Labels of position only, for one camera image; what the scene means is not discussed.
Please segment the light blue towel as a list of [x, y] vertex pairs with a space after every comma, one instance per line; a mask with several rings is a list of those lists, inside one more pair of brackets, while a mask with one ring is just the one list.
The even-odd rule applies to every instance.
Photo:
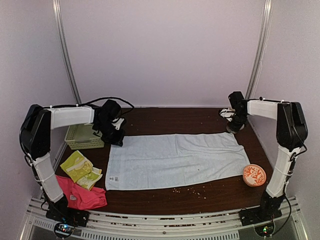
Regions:
[[108, 191], [169, 189], [240, 176], [250, 161], [233, 134], [126, 136], [112, 146]]

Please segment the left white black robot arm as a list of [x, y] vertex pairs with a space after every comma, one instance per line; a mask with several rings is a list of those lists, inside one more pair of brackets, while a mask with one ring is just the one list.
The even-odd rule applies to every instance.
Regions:
[[83, 104], [54, 106], [30, 106], [19, 130], [19, 144], [24, 159], [31, 167], [49, 204], [49, 211], [61, 222], [72, 218], [72, 211], [67, 206], [67, 197], [58, 184], [51, 163], [51, 131], [74, 126], [91, 125], [95, 134], [107, 144], [121, 147], [125, 136], [123, 117], [117, 97], [103, 98], [102, 106], [94, 101]]

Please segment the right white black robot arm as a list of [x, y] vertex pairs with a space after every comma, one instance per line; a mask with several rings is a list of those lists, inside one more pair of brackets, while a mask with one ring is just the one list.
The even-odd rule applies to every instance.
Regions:
[[240, 91], [232, 92], [228, 99], [232, 115], [226, 129], [230, 133], [238, 133], [247, 122], [248, 116], [276, 121], [277, 159], [270, 182], [256, 210], [258, 219], [266, 221], [276, 214], [286, 196], [286, 188], [298, 155], [307, 151], [305, 140], [308, 137], [308, 128], [304, 112], [299, 102], [245, 99]]

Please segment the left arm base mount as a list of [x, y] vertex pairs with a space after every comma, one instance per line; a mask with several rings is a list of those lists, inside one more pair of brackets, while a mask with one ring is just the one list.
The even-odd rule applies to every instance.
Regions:
[[77, 210], [69, 207], [61, 208], [50, 205], [45, 216], [48, 219], [66, 223], [74, 227], [86, 227], [90, 213], [86, 210]]

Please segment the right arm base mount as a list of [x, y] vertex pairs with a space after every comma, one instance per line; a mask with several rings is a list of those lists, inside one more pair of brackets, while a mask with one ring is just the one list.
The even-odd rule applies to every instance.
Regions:
[[279, 208], [267, 208], [262, 206], [242, 209], [238, 214], [242, 226], [272, 221], [272, 219], [282, 216], [282, 212]]

